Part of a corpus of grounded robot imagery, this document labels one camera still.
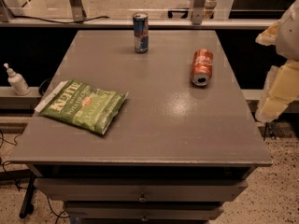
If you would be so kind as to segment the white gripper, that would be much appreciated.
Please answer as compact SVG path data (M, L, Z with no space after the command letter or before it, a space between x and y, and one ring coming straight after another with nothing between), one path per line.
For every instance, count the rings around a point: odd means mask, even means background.
M277 54L289 59L281 67L272 65L267 73L255 112L258 121L267 123L277 119L299 96L299 0L280 20L258 34L255 42L263 46L276 44Z

